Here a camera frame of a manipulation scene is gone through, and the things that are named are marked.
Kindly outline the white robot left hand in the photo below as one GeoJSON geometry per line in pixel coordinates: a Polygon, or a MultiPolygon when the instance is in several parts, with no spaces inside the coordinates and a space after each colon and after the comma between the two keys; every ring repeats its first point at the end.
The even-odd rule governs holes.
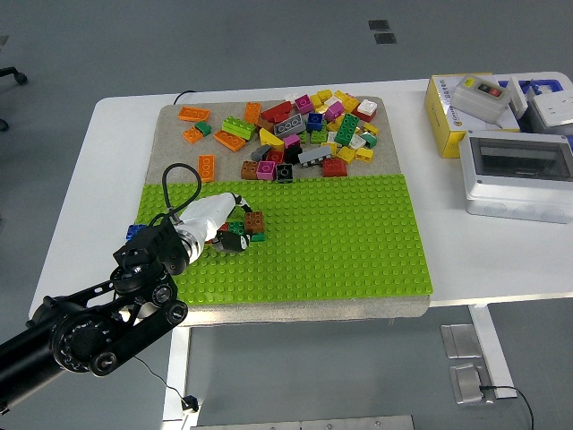
{"type": "Polygon", "coordinates": [[[196,261],[201,256],[208,241],[211,241],[215,249],[220,252],[241,253],[247,249],[251,242],[250,234],[218,232],[236,206],[245,213],[252,212],[247,201],[241,195],[234,193],[204,197],[192,202],[185,209],[180,216],[181,222],[175,226],[175,231],[184,243],[190,262],[196,261]]]}

